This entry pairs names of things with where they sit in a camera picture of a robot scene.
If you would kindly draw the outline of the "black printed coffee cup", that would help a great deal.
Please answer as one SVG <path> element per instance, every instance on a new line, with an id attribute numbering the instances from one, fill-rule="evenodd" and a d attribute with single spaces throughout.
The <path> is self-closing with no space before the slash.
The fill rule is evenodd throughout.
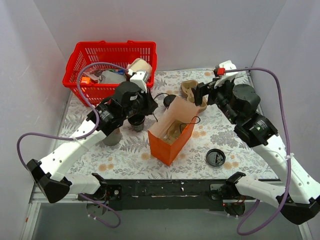
<path id="1" fill-rule="evenodd" d="M 139 114 L 133 115 L 132 117 L 128 118 L 128 122 L 134 131 L 142 132 L 145 124 L 145 116 Z"/>

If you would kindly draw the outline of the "red plastic shopping basket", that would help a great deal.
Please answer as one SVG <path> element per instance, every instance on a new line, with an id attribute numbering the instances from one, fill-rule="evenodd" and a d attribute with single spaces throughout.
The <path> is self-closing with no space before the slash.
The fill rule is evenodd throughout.
<path id="1" fill-rule="evenodd" d="M 92 63 L 108 62 L 126 68 L 135 59 L 142 58 L 152 67 L 152 72 L 146 86 L 152 89 L 155 82 L 157 68 L 156 43 L 154 41 L 106 42 L 82 41 L 75 46 L 67 62 L 62 84 L 69 88 L 85 107 L 89 107 L 83 100 L 78 88 L 77 78 L 80 71 Z M 92 105 L 99 104 L 104 98 L 113 95 L 119 84 L 80 83 L 80 88 Z"/>

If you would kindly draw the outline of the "orange paper bag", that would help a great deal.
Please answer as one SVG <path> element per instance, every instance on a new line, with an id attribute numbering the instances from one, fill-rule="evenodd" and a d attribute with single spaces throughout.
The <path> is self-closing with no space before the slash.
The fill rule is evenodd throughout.
<path id="1" fill-rule="evenodd" d="M 170 106 L 148 130 L 150 153 L 156 159 L 170 166 L 190 139 L 198 119 L 199 107 L 177 96 Z M 174 121 L 186 124 L 179 138 L 172 144 L 163 141 Z"/>

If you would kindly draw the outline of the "black coffee cup lid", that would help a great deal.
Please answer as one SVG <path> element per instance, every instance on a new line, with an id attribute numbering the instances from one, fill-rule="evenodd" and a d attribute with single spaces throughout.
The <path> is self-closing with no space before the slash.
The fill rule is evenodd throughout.
<path id="1" fill-rule="evenodd" d="M 206 153 L 205 161 L 212 167 L 220 167 L 225 163 L 226 156 L 222 150 L 212 148 Z"/>

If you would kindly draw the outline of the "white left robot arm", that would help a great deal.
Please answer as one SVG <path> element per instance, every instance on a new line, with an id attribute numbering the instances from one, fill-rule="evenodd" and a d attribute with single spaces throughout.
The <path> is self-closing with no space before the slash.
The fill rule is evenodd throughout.
<path id="1" fill-rule="evenodd" d="M 50 203 L 62 200 L 68 194 L 87 194 L 95 200 L 106 196 L 107 184 L 97 173 L 69 174 L 68 170 L 91 147 L 119 129 L 133 116 L 151 115 L 158 104 L 153 99 L 146 81 L 149 73 L 139 70 L 128 81 L 115 88 L 91 111 L 80 127 L 71 135 L 71 141 L 61 144 L 41 160 L 27 163 L 34 182 Z"/>

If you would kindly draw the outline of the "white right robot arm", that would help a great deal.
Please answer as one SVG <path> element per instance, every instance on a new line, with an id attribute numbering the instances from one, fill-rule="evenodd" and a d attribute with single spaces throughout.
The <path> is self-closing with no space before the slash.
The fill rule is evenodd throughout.
<path id="1" fill-rule="evenodd" d="M 320 211 L 320 184 L 296 160 L 288 138 L 282 139 L 271 121 L 258 113 L 260 97 L 248 84 L 235 84 L 239 69 L 229 60 L 214 69 L 209 83 L 192 88 L 195 104 L 207 97 L 231 124 L 236 135 L 271 167 L 282 186 L 255 180 L 242 172 L 230 176 L 216 193 L 237 199 L 248 196 L 276 208 L 287 220 L 301 225 Z"/>

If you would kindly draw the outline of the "brown cardboard cup carrier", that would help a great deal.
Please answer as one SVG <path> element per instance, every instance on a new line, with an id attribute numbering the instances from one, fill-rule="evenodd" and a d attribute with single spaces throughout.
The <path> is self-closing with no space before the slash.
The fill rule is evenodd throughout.
<path id="1" fill-rule="evenodd" d="M 196 88 L 199 83 L 196 80 L 186 80 L 183 81 L 180 85 L 180 89 L 182 91 L 182 95 L 186 98 L 186 100 L 192 104 L 195 104 L 194 94 L 192 92 L 192 88 Z M 207 108 L 206 98 L 203 97 L 202 104 L 199 106 L 199 112 L 203 112 Z"/>

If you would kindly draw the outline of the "grey wrapped package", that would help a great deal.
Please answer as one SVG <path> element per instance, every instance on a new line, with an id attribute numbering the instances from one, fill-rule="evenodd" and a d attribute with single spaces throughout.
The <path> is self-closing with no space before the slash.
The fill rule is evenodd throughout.
<path id="1" fill-rule="evenodd" d="M 118 74 L 109 70 L 102 72 L 99 83 L 100 84 L 120 84 L 125 82 L 127 79 L 123 74 Z"/>

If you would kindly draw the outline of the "beige paper wrapped roll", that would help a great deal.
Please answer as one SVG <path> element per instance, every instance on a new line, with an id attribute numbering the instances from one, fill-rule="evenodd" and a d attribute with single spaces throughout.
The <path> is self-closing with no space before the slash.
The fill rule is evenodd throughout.
<path id="1" fill-rule="evenodd" d="M 136 58 L 132 63 L 127 65 L 128 75 L 131 77 L 138 71 L 146 71 L 151 76 L 152 66 L 143 58 Z"/>

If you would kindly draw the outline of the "grey tin straw holder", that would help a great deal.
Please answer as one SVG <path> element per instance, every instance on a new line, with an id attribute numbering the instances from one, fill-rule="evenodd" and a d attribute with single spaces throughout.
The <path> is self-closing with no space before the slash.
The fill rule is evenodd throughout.
<path id="1" fill-rule="evenodd" d="M 110 135 L 108 135 L 106 138 L 102 140 L 102 142 L 106 146 L 115 146 L 117 145 L 122 139 L 122 133 L 119 128 L 115 129 Z"/>

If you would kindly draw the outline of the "orange snack box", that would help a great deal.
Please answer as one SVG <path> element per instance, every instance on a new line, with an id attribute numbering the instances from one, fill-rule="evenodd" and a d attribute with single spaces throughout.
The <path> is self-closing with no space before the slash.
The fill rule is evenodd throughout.
<path id="1" fill-rule="evenodd" d="M 90 85 L 92 83 L 92 80 L 90 77 L 82 77 L 80 83 Z"/>

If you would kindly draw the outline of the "floral table mat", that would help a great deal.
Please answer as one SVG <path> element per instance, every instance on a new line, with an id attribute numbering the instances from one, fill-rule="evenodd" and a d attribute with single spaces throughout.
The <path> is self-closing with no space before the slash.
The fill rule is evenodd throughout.
<path id="1" fill-rule="evenodd" d="M 152 95 L 158 108 L 154 115 L 145 118 L 143 131 L 135 132 L 125 122 L 117 145 L 96 144 L 69 172 L 79 175 L 98 173 L 106 179 L 227 179 L 236 172 L 243 172 L 255 179 L 275 179 L 276 174 L 268 164 L 236 136 L 234 127 L 215 105 L 200 113 L 190 139 L 171 165 L 165 165 L 151 155 L 148 130 L 165 111 L 165 96 L 181 96 L 183 81 L 207 83 L 213 76 L 208 69 L 157 71 Z M 206 163 L 206 154 L 211 149 L 224 152 L 222 166 L 213 167 Z"/>

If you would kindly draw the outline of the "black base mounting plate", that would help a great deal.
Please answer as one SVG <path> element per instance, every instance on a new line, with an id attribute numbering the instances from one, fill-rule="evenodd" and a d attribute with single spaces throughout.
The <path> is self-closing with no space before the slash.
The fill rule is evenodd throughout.
<path id="1" fill-rule="evenodd" d="M 242 214 L 247 197 L 220 195 L 218 189 L 224 183 L 214 179 L 108 179 L 96 193 L 86 193 L 78 200 L 89 197 L 115 211 L 204 209 Z"/>

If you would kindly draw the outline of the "aluminium frame rail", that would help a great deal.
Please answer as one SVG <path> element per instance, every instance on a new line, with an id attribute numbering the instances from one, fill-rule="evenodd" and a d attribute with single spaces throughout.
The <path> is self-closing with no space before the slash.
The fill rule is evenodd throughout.
<path id="1" fill-rule="evenodd" d="M 240 240 L 237 228 L 249 231 L 265 221 L 272 206 L 260 203 L 245 221 L 225 211 L 199 209 L 130 209 L 118 214 L 70 196 L 49 203 L 34 187 L 24 240 Z"/>

